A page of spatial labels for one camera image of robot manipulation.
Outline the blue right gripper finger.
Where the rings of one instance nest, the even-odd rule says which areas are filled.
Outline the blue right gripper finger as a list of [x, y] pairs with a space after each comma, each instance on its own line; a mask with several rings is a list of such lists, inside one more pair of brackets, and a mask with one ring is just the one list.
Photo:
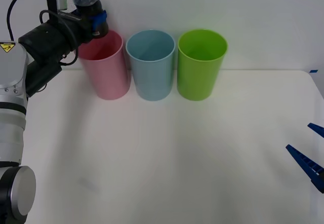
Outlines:
[[286, 146], [286, 149], [310, 178], [313, 185], [323, 194], [323, 167], [296, 150], [290, 144]]
[[314, 123], [309, 123], [307, 125], [308, 128], [312, 129], [314, 132], [316, 132], [321, 137], [324, 137], [324, 127], [321, 127], [319, 125], [316, 125]]

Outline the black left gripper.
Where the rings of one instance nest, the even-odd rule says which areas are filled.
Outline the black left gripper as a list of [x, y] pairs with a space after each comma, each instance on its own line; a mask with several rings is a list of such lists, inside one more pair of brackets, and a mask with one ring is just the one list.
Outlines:
[[105, 10], [91, 17], [92, 25], [78, 10], [74, 10], [71, 13], [59, 11], [58, 14], [71, 29], [78, 46], [89, 43], [93, 39], [92, 30], [97, 30], [99, 26], [107, 24], [107, 13]]

